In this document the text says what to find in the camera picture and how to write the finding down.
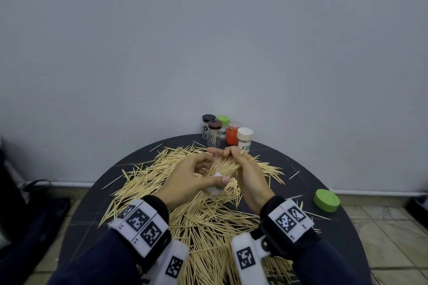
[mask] red jar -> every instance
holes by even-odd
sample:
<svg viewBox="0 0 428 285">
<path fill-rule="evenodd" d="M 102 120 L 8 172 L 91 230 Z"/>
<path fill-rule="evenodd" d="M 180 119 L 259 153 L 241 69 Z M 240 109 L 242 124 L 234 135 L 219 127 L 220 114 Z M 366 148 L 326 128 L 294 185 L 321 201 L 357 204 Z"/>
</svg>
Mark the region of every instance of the red jar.
<svg viewBox="0 0 428 285">
<path fill-rule="evenodd" d="M 238 133 L 238 128 L 240 127 L 241 125 L 238 122 L 229 122 L 228 124 L 228 128 L 226 131 L 226 142 L 231 146 L 238 145 L 238 138 L 236 137 L 236 135 Z"/>
</svg>

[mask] black and white square pattern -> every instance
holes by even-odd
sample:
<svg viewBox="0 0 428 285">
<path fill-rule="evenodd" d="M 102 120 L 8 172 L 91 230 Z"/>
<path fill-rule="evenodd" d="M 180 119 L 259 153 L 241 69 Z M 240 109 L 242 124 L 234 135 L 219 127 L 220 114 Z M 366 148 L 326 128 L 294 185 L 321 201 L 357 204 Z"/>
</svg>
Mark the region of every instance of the black and white square pattern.
<svg viewBox="0 0 428 285">
<path fill-rule="evenodd" d="M 289 233 L 297 225 L 286 213 L 281 214 L 275 222 L 285 233 Z"/>
<path fill-rule="evenodd" d="M 251 248 L 247 247 L 236 252 L 239 261 L 239 267 L 245 269 L 255 265 L 254 255 L 251 252 Z"/>
<path fill-rule="evenodd" d="M 303 212 L 297 207 L 297 206 L 293 206 L 293 207 L 290 207 L 288 210 L 287 210 L 296 220 L 297 220 L 297 222 L 302 222 L 305 218 L 306 218 L 306 215 L 305 214 L 303 214 Z"/>
<path fill-rule="evenodd" d="M 135 208 L 135 205 L 128 205 L 121 214 L 118 214 L 117 217 L 120 219 L 124 219 L 133 209 Z"/>
<path fill-rule="evenodd" d="M 144 214 L 139 208 L 131 214 L 131 216 L 126 220 L 126 223 L 133 228 L 135 231 L 140 231 L 144 224 L 149 220 L 149 217 Z"/>
<path fill-rule="evenodd" d="M 162 232 L 153 221 L 150 222 L 141 233 L 142 239 L 149 245 L 149 247 L 152 247 L 161 235 Z"/>
<path fill-rule="evenodd" d="M 183 262 L 180 258 L 177 258 L 173 256 L 171 258 L 171 261 L 169 262 L 169 265 L 167 267 L 167 271 L 165 272 L 166 275 L 177 278 L 181 269 L 181 266 L 183 266 Z"/>
</svg>

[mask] dark table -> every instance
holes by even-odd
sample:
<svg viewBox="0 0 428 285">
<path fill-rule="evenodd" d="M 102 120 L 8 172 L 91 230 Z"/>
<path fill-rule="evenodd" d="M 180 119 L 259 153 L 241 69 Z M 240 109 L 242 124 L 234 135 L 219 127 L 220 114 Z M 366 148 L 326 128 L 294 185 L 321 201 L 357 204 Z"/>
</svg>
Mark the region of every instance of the dark table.
<svg viewBox="0 0 428 285">
<path fill-rule="evenodd" d="M 122 174 L 122 169 L 129 171 L 132 170 L 134 164 L 152 160 L 158 152 L 155 150 L 149 153 L 149 151 L 160 143 L 162 143 L 162 146 L 159 147 L 161 149 L 162 147 L 186 147 L 192 145 L 193 141 L 203 145 L 207 144 L 206 140 L 202 139 L 201 134 L 171 137 L 149 144 L 131 153 L 108 169 L 89 189 L 74 213 L 62 243 L 58 266 L 61 267 L 67 262 L 77 259 L 107 231 L 107 226 L 102 225 L 99 227 L 99 222 L 112 200 L 110 195 L 124 185 L 125 178 L 120 178 L 110 186 L 102 188 L 119 177 Z M 220 147 L 223 148 L 225 145 L 225 142 L 222 142 Z M 315 191 L 319 188 L 326 189 L 324 184 L 292 158 L 261 143 L 253 141 L 250 154 L 253 156 L 260 155 L 259 159 L 261 161 L 269 162 L 272 166 L 282 168 L 285 174 L 283 180 L 286 185 L 280 185 L 275 180 L 271 181 L 271 188 L 276 194 L 284 197 L 303 195 L 298 200 L 299 203 L 303 201 L 303 209 L 305 211 L 331 219 L 330 221 L 314 217 L 315 227 L 322 231 L 321 237 L 329 240 L 362 277 L 370 280 L 370 268 L 368 267 L 366 254 L 345 210 L 339 207 L 336 212 L 327 213 L 318 208 L 313 202 Z M 244 212 L 251 212 L 244 201 L 241 201 L 238 209 Z"/>
</svg>

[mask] green cap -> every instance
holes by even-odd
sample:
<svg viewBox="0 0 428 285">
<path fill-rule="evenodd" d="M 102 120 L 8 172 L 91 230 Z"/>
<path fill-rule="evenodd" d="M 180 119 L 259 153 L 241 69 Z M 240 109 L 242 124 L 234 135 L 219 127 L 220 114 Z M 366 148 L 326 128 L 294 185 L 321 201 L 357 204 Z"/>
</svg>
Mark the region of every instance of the green cap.
<svg viewBox="0 0 428 285">
<path fill-rule="evenodd" d="M 219 120 L 221 122 L 221 125 L 228 125 L 230 122 L 230 117 L 226 116 L 226 115 L 219 115 L 217 116 L 217 120 Z"/>
<path fill-rule="evenodd" d="M 327 189 L 318 189 L 314 196 L 315 204 L 323 211 L 336 212 L 340 205 L 339 197 Z"/>
</svg>

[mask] white lid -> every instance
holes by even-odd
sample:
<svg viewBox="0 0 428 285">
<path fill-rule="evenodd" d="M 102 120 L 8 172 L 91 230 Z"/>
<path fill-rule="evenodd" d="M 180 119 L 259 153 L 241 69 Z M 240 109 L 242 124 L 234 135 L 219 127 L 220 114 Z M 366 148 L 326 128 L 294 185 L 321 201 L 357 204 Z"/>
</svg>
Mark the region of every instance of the white lid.
<svg viewBox="0 0 428 285">
<path fill-rule="evenodd" d="M 251 141 L 253 133 L 253 130 L 250 128 L 238 128 L 237 137 L 239 140 Z"/>
</svg>

